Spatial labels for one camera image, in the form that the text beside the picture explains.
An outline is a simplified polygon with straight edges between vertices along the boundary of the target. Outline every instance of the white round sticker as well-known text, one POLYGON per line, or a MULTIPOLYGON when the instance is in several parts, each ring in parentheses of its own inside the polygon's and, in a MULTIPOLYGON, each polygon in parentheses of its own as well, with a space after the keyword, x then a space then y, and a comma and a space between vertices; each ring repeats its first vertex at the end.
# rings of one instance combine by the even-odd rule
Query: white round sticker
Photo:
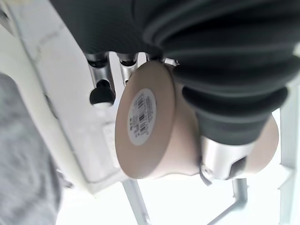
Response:
POLYGON ((156 100, 150 89, 140 90, 133 98, 127 119, 127 132, 132 144, 139 146, 150 137, 156 119, 156 100))

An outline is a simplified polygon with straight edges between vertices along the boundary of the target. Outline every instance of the metal rod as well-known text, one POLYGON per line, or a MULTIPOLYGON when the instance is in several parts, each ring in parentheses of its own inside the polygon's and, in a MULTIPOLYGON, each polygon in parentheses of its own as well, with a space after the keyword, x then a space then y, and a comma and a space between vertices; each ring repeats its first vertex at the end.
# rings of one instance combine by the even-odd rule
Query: metal rod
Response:
POLYGON ((123 187, 138 225, 151 225, 142 193, 136 180, 126 180, 123 187))

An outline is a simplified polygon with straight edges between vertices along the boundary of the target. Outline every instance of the metal bolt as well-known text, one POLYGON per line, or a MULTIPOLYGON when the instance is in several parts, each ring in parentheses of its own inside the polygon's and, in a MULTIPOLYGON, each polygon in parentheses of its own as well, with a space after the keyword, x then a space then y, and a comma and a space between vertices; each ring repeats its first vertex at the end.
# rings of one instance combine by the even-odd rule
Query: metal bolt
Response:
POLYGON ((212 171, 205 165, 201 166, 201 171, 205 176, 211 176, 212 175, 212 171))

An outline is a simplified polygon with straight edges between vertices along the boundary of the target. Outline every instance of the beige plastic socket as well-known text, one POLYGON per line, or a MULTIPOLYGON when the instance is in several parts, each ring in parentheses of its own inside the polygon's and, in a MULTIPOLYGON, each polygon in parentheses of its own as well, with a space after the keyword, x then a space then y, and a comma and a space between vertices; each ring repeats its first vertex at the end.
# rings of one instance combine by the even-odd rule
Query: beige plastic socket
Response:
MULTIPOLYGON (((201 134, 198 122, 195 112, 182 97, 182 86, 173 82, 171 73, 171 67, 149 61, 132 74, 123 92, 116 119, 115 143, 120 166, 130 178, 199 173, 201 134), (128 112, 134 97, 145 88, 155 96, 157 114, 149 138, 137 146, 129 139, 128 112)), ((271 117, 247 159, 245 175, 258 172, 270 162, 278 137, 277 125, 271 117)))

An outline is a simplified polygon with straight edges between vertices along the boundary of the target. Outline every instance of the gray sleeve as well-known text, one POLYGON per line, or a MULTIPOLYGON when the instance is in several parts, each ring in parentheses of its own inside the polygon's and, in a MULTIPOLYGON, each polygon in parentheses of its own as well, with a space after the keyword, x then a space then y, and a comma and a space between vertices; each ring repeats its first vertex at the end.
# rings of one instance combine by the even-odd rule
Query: gray sleeve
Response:
POLYGON ((0 225, 55 225, 60 195, 56 169, 17 86, 0 74, 0 225))

